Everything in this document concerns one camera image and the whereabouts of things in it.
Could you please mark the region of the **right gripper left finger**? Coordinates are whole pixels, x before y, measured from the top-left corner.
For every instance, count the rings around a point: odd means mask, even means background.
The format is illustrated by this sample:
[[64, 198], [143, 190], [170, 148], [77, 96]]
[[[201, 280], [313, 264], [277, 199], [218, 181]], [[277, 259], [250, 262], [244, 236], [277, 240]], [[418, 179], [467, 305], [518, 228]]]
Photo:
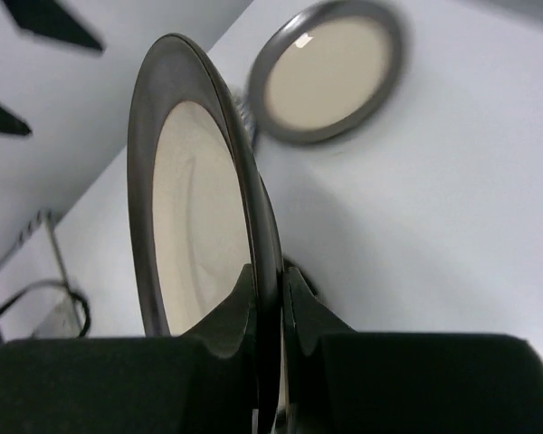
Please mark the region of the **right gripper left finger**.
[[257, 405], [252, 268], [178, 337], [0, 346], [0, 433], [249, 433]]

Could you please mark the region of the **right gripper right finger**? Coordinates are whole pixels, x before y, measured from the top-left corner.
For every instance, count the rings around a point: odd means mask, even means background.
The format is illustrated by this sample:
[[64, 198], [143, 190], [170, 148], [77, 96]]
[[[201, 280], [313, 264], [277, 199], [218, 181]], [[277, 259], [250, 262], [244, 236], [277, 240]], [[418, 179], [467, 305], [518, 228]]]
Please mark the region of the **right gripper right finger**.
[[543, 433], [543, 363], [510, 335], [358, 332], [283, 276], [289, 433]]

